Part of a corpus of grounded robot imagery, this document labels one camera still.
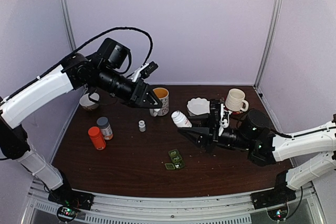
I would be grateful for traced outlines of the green weekly pill organizer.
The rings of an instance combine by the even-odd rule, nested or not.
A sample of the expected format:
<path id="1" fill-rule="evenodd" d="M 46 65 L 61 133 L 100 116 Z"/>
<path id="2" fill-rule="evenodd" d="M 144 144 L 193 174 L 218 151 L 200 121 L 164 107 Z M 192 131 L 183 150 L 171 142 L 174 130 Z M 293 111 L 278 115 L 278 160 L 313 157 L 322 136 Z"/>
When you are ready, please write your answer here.
<path id="1" fill-rule="evenodd" d="M 178 149 L 168 151 L 171 162 L 165 163 L 166 170 L 180 170 L 185 167 L 183 158 Z"/>

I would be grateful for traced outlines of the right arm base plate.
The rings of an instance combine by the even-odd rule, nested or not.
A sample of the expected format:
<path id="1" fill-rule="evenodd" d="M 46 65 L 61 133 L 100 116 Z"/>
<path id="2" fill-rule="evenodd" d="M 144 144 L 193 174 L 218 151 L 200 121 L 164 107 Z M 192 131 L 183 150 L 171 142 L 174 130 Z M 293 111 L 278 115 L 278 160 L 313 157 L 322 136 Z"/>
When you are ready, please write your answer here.
<path id="1" fill-rule="evenodd" d="M 251 194 L 251 200 L 256 210 L 285 204 L 295 199 L 296 193 L 294 191 L 276 191 L 272 189 Z"/>

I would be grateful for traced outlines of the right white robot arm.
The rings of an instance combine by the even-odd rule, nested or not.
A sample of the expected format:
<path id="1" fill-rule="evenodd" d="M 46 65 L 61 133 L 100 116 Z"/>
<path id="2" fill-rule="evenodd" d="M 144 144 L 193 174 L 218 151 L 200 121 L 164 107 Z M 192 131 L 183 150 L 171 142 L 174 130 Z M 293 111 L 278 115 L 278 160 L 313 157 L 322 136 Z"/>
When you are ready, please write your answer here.
<path id="1" fill-rule="evenodd" d="M 216 109 L 187 118 L 181 111 L 171 118 L 178 132 L 197 147 L 212 151 L 214 147 L 248 152 L 248 159 L 258 166 L 315 153 L 316 156 L 298 167 L 278 175 L 277 186 L 269 192 L 272 203 L 279 204 L 309 181 L 335 169 L 335 120 L 296 133 L 283 134 L 270 127 L 270 120 L 261 111 L 252 109 L 241 125 L 231 129 L 228 112 Z"/>

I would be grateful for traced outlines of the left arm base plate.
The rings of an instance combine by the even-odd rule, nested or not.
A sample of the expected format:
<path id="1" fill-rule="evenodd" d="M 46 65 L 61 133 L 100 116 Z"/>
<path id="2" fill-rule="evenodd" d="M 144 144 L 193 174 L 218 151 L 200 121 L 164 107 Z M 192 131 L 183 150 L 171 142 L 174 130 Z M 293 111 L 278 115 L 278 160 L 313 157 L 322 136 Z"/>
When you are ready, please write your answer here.
<path id="1" fill-rule="evenodd" d="M 73 209 L 90 210 L 93 204 L 94 195 L 80 191 L 59 194 L 51 192 L 48 195 L 48 200 Z"/>

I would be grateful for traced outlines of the grey lid pill bottle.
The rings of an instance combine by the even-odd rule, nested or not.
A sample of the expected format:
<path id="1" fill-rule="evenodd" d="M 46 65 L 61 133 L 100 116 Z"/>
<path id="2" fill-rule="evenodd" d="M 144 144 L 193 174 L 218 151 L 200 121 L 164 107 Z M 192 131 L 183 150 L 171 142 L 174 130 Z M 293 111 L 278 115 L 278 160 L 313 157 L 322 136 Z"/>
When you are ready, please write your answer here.
<path id="1" fill-rule="evenodd" d="M 97 126 L 100 129 L 103 138 L 107 141 L 111 140 L 113 138 L 113 131 L 110 126 L 109 120 L 107 117 L 100 117 L 97 119 Z"/>

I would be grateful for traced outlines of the orange pill bottle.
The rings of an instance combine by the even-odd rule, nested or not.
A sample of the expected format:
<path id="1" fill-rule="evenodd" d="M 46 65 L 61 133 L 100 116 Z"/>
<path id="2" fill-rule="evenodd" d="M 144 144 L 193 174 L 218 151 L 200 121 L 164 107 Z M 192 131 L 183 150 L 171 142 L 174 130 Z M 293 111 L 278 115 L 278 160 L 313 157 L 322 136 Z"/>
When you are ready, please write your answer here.
<path id="1" fill-rule="evenodd" d="M 102 136 L 100 129 L 97 126 L 93 126 L 88 130 L 88 135 L 95 147 L 95 149 L 101 151 L 105 149 L 106 142 Z"/>

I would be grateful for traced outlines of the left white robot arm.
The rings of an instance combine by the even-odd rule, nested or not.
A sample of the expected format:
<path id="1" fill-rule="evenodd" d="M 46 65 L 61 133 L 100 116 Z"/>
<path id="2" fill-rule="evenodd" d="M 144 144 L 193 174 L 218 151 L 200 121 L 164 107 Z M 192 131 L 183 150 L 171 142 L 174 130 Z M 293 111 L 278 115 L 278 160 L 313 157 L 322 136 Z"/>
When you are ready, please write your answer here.
<path id="1" fill-rule="evenodd" d="M 128 79 L 118 69 L 125 58 L 130 57 L 129 48 L 106 38 L 97 52 L 86 57 L 81 54 L 69 56 L 44 76 L 1 101 L 3 155 L 18 161 L 39 178 L 64 205 L 75 201 L 75 192 L 65 175 L 29 145 L 22 121 L 55 98 L 83 86 L 113 94 L 131 108 L 160 109 L 162 102 L 153 88 L 144 82 L 158 67 L 157 64 L 144 64 Z"/>

